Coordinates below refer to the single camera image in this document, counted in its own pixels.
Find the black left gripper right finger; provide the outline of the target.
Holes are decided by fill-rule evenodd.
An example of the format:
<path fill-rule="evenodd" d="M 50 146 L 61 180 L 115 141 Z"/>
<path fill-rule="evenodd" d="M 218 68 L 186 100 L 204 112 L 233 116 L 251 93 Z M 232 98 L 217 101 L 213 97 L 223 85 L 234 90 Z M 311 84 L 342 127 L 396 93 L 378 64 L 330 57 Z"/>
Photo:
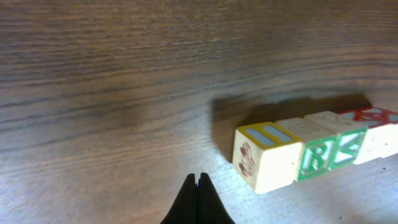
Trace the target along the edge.
<path fill-rule="evenodd" d="M 202 172 L 197 185 L 198 224 L 235 224 L 226 211 L 210 176 Z"/>

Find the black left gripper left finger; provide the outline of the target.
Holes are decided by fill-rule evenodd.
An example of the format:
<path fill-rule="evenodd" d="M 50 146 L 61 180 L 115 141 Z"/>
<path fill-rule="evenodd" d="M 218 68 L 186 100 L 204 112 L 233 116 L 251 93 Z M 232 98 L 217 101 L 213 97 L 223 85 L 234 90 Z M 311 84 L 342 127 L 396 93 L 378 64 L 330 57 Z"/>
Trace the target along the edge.
<path fill-rule="evenodd" d="M 197 186 L 195 175 L 185 178 L 169 212 L 160 224 L 197 223 Z"/>

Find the wooden block green R edge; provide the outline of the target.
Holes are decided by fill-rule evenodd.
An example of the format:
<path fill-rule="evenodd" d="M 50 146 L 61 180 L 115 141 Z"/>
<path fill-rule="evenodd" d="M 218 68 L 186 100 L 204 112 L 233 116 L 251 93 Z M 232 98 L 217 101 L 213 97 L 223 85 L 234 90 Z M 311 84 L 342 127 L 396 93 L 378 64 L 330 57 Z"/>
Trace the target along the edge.
<path fill-rule="evenodd" d="M 303 118 L 290 118 L 276 124 L 297 136 L 302 143 L 295 180 L 303 182 L 329 171 L 328 163 L 336 134 Z"/>

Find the wooden block green V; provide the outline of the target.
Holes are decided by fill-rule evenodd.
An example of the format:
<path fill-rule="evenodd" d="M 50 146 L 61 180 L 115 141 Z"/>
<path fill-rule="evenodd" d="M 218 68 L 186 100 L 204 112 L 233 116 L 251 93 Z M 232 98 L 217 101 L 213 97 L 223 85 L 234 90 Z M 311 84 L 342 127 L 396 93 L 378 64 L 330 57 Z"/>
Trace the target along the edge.
<path fill-rule="evenodd" d="M 331 111 L 308 114 L 304 119 L 331 131 L 337 137 L 328 161 L 329 170 L 352 164 L 357 159 L 368 131 L 366 125 Z"/>

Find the wooden block green N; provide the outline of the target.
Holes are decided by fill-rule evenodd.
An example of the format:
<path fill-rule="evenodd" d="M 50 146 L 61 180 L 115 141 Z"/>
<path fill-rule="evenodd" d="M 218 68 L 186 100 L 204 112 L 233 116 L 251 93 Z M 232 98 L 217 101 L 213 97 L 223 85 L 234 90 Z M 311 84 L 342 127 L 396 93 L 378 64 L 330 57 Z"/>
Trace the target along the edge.
<path fill-rule="evenodd" d="M 371 107 L 340 112 L 340 116 L 368 127 L 354 164 L 359 165 L 397 154 L 397 112 Z"/>

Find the wooden block blue L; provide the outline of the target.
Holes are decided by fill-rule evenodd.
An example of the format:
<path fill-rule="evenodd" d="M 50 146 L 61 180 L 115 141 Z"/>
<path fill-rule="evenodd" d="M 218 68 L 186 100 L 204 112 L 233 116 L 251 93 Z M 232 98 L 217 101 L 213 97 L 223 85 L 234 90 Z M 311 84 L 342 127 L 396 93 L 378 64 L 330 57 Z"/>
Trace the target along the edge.
<path fill-rule="evenodd" d="M 372 152 L 386 158 L 397 154 L 397 112 L 372 107 L 360 110 L 360 113 L 377 124 L 368 124 Z"/>

